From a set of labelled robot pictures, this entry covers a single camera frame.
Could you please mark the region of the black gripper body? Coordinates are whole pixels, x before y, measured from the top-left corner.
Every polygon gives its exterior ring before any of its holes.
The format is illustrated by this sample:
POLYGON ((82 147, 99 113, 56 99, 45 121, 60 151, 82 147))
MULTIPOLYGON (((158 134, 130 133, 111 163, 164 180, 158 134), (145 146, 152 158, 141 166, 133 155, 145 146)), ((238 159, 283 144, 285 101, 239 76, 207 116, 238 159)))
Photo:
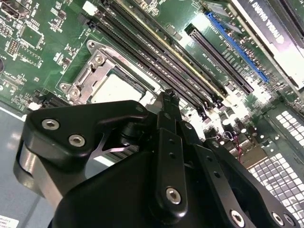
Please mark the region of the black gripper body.
POLYGON ((54 228, 219 228, 220 216, 183 157, 140 152, 74 187, 54 228))

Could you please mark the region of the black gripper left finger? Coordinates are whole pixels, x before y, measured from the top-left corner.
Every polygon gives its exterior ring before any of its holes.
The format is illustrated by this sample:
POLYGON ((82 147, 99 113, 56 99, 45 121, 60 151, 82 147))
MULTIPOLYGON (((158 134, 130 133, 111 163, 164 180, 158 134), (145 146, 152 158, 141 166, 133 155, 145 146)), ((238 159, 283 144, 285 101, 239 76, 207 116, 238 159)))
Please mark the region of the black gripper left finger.
POLYGON ((133 154, 183 157, 172 95, 158 95, 156 114, 133 100, 33 111, 23 128, 19 163, 56 211, 74 187, 133 154))

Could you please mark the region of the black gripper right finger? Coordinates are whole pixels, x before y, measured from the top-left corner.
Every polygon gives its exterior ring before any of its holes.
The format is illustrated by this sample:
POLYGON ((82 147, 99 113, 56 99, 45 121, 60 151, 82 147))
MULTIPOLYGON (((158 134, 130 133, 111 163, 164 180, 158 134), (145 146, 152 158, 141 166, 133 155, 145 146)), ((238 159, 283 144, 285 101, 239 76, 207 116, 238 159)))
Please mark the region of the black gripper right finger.
POLYGON ((297 228, 295 217, 213 139, 202 142, 184 121, 180 99, 173 113, 185 148, 188 211, 178 228, 297 228))

